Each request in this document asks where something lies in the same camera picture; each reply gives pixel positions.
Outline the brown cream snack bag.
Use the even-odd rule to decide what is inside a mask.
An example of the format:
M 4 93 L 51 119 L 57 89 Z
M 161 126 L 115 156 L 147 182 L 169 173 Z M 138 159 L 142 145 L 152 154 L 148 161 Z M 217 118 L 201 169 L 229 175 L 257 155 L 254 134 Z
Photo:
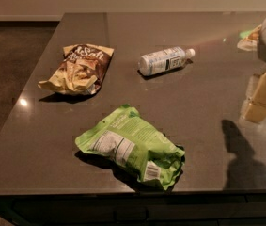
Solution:
M 64 60 L 42 89 L 64 95 L 94 95 L 101 86 L 114 49 L 93 44 L 75 44 L 63 48 Z

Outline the blue plastic water bottle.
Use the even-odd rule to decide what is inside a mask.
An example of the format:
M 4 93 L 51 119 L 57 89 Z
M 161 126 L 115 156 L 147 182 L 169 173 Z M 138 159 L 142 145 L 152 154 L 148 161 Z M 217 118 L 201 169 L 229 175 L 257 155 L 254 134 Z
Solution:
M 140 57 L 138 70 L 143 76 L 153 76 L 182 67 L 188 59 L 196 55 L 192 48 L 183 50 L 172 47 Z

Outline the yellow green snack bag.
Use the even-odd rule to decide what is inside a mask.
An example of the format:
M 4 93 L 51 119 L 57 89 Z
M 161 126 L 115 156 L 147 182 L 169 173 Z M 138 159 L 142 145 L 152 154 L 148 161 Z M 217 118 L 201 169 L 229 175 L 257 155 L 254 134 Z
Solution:
M 256 51 L 258 49 L 258 37 L 261 26 L 257 26 L 250 31 L 242 32 L 242 38 L 237 43 L 237 48 L 243 51 Z

